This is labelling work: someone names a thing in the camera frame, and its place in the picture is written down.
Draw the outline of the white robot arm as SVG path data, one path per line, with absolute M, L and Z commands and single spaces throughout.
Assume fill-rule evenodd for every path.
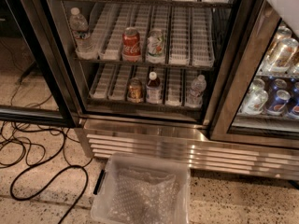
M 266 0 L 299 36 L 299 0 Z

